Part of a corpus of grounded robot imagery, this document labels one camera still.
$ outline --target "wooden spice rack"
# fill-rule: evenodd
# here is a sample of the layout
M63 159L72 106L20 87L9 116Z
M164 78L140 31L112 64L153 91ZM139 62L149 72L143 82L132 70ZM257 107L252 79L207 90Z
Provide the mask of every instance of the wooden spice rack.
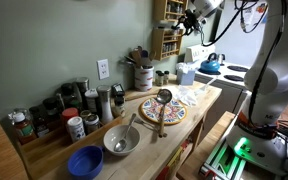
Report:
M154 0L154 19L156 21L171 21L176 22L183 13L176 13L167 10L167 3L179 4L182 6L182 12L184 13L187 8L187 0Z
M178 34L172 34L171 30L153 29L152 50L156 52L155 60L162 60L170 56L176 56L180 53L182 43L183 29L179 30ZM164 52L163 44L176 43L176 49Z
M58 128L44 137L20 146L20 152L30 179L38 179L50 170L64 163L78 149L100 142L113 126L122 123L119 116L83 139L72 143L64 127Z

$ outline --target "electrical outlet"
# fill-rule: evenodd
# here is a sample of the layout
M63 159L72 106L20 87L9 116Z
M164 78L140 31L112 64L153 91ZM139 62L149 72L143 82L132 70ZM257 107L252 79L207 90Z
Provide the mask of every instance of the electrical outlet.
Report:
M110 77L107 59L98 60L97 61L97 68L98 68L98 77L100 79L105 79L105 78Z

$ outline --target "cup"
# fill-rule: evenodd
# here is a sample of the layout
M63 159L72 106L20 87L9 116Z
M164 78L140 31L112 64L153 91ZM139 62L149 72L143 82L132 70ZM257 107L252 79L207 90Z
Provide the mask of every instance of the cup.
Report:
M135 68L135 89L146 92L152 89L154 67Z

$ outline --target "tea kettle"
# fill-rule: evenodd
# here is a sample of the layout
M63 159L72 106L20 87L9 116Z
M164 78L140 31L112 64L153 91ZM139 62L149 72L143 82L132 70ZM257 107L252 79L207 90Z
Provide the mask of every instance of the tea kettle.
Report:
M207 60L201 63L200 70L206 73L215 73L220 69L220 63L217 61L217 54L212 53L208 56Z

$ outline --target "wall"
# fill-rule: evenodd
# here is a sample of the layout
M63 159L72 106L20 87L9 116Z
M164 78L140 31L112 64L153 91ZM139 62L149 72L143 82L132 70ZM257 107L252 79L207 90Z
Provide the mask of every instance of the wall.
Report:
M90 87L133 86L133 70L121 63L131 48L150 49L152 0L0 0L0 120L15 107L29 108L61 84L88 77ZM205 26L206 40L213 19ZM184 37L185 47L200 36ZM110 77L98 79L96 61L109 60ZM175 73L177 57L155 61Z

